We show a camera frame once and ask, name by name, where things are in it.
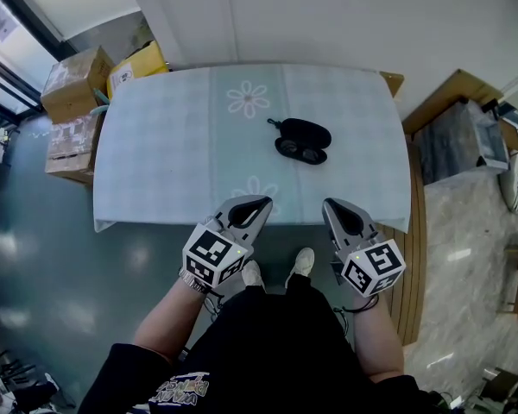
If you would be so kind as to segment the person's right white shoe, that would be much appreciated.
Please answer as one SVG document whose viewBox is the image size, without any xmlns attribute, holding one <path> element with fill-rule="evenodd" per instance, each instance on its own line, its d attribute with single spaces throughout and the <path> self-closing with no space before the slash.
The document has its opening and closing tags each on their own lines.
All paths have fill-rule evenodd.
<svg viewBox="0 0 518 414">
<path fill-rule="evenodd" d="M 313 269 L 315 262 L 315 253 L 311 248 L 302 248 L 296 255 L 294 266 L 290 270 L 289 275 L 285 281 L 284 287 L 288 287 L 289 280 L 295 275 L 308 277 Z"/>
</svg>

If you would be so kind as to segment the person's right forearm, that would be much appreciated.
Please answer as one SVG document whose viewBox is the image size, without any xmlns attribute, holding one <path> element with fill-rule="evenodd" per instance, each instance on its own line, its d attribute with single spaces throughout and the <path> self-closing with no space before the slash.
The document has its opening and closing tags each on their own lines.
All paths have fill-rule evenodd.
<svg viewBox="0 0 518 414">
<path fill-rule="evenodd" d="M 404 356 L 384 296 L 353 317 L 355 353 L 363 372 L 375 383 L 404 374 Z"/>
</svg>

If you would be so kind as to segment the yellow cardboard box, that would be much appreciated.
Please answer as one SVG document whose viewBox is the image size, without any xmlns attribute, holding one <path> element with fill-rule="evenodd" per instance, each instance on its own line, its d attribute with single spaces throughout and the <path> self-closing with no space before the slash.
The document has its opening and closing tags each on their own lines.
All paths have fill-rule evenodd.
<svg viewBox="0 0 518 414">
<path fill-rule="evenodd" d="M 112 99 L 118 87 L 132 79 L 168 72 L 158 43 L 149 41 L 111 70 L 107 80 L 107 96 Z"/>
</svg>

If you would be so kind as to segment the large brown cardboard box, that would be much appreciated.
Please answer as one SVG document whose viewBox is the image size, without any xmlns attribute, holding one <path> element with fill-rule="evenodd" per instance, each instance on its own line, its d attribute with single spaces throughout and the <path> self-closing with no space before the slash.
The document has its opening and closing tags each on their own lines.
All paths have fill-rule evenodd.
<svg viewBox="0 0 518 414">
<path fill-rule="evenodd" d="M 100 105 L 94 90 L 107 92 L 113 61 L 93 47 L 53 65 L 41 93 L 41 104 L 54 124 L 87 116 Z"/>
</svg>

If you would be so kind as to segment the wooden slatted bench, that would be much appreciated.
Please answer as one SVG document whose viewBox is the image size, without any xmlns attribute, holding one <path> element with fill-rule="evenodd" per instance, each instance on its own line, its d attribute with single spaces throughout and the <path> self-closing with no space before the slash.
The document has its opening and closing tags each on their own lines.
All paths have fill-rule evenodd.
<svg viewBox="0 0 518 414">
<path fill-rule="evenodd" d="M 407 145 L 411 179 L 411 215 L 408 232 L 391 229 L 407 269 L 386 293 L 390 316 L 404 346 L 417 342 L 424 308 L 427 266 L 426 200 L 420 166 L 420 150 Z"/>
</svg>

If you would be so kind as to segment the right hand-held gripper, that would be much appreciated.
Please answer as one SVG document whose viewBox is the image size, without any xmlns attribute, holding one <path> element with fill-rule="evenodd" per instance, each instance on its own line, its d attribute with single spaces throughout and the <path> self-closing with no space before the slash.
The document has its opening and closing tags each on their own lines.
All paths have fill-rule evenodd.
<svg viewBox="0 0 518 414">
<path fill-rule="evenodd" d="M 349 237 L 372 238 L 377 229 L 370 215 L 339 198 L 326 198 L 323 218 L 337 249 L 350 246 Z M 369 298 L 392 287 L 406 270 L 406 263 L 394 239 L 349 252 L 331 263 L 337 282 L 350 285 Z"/>
</svg>

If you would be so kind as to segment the grey marble-pattern box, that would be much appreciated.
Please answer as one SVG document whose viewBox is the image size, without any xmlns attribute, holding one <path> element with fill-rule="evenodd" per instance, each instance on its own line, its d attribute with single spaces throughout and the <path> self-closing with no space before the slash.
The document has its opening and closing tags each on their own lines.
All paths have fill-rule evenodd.
<svg viewBox="0 0 518 414">
<path fill-rule="evenodd" d="M 459 99 L 414 134 L 425 185 L 460 185 L 509 169 L 506 148 L 492 111 Z"/>
</svg>

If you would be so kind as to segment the person's black clothes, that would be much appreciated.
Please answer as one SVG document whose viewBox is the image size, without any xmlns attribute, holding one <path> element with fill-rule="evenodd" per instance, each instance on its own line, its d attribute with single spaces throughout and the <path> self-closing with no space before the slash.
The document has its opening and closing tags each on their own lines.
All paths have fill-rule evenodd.
<svg viewBox="0 0 518 414">
<path fill-rule="evenodd" d="M 372 381 L 324 295 L 297 276 L 283 295 L 249 286 L 186 358 L 111 347 L 78 414 L 440 414 L 414 378 Z"/>
</svg>

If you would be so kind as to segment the person's white shoe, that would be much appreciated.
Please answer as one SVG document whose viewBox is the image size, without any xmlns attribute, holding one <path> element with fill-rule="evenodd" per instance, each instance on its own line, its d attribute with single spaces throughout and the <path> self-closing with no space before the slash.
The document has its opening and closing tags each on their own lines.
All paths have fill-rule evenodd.
<svg viewBox="0 0 518 414">
<path fill-rule="evenodd" d="M 290 270 L 289 275 L 285 281 L 284 287 L 288 287 L 289 280 L 295 275 L 308 277 L 313 269 L 315 262 L 315 253 L 311 248 L 302 248 L 296 255 L 294 266 Z"/>
<path fill-rule="evenodd" d="M 247 261 L 241 274 L 246 292 L 266 293 L 261 269 L 255 260 Z"/>
</svg>

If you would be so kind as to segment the person's left forearm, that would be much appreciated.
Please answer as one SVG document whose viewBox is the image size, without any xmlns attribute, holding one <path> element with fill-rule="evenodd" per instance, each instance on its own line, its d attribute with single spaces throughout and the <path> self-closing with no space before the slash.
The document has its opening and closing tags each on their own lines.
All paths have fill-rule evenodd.
<svg viewBox="0 0 518 414">
<path fill-rule="evenodd" d="M 169 362 L 176 361 L 193 332 L 205 294 L 178 278 L 168 293 L 144 318 L 133 343 Z"/>
</svg>

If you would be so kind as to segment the taped brown cardboard box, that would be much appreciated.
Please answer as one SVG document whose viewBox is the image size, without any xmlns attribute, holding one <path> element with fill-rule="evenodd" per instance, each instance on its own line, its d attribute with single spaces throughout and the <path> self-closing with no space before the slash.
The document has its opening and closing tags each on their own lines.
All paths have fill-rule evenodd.
<svg viewBox="0 0 518 414">
<path fill-rule="evenodd" d="M 105 113 L 53 123 L 45 173 L 82 185 L 93 185 L 96 153 Z"/>
</svg>

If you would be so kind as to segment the wooden frame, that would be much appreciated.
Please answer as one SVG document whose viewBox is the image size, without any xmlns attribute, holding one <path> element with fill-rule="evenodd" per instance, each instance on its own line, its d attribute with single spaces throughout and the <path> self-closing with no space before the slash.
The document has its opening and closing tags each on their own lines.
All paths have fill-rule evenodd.
<svg viewBox="0 0 518 414">
<path fill-rule="evenodd" d="M 406 135 L 413 135 L 461 99 L 485 105 L 502 97 L 503 93 L 492 85 L 458 69 L 405 118 L 402 127 Z"/>
</svg>

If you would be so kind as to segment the black glasses case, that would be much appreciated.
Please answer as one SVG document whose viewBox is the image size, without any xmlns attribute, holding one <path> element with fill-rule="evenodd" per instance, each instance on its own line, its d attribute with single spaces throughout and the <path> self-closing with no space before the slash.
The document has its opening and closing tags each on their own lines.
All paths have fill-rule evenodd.
<svg viewBox="0 0 518 414">
<path fill-rule="evenodd" d="M 324 151 L 332 144 L 331 133 L 314 122 L 298 118 L 287 118 L 283 121 L 275 121 L 269 118 L 267 123 L 276 127 L 280 132 L 279 138 L 296 141 Z"/>
</svg>

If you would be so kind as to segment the teal plastic item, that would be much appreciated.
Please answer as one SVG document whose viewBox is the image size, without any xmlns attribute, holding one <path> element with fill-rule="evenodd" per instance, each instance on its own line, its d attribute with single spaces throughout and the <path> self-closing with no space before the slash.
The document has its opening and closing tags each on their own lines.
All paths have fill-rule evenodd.
<svg viewBox="0 0 518 414">
<path fill-rule="evenodd" d="M 92 109 L 90 114 L 95 116 L 105 113 L 109 109 L 111 103 L 110 99 L 101 90 L 97 88 L 93 89 L 93 93 L 95 98 L 98 100 L 98 106 Z"/>
</svg>

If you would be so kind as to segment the person's left white shoe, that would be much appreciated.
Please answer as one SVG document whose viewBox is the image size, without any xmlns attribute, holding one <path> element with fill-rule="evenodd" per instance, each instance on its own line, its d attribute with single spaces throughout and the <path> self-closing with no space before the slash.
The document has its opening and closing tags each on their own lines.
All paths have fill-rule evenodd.
<svg viewBox="0 0 518 414">
<path fill-rule="evenodd" d="M 247 261 L 241 274 L 246 292 L 266 293 L 261 269 L 255 260 Z"/>
</svg>

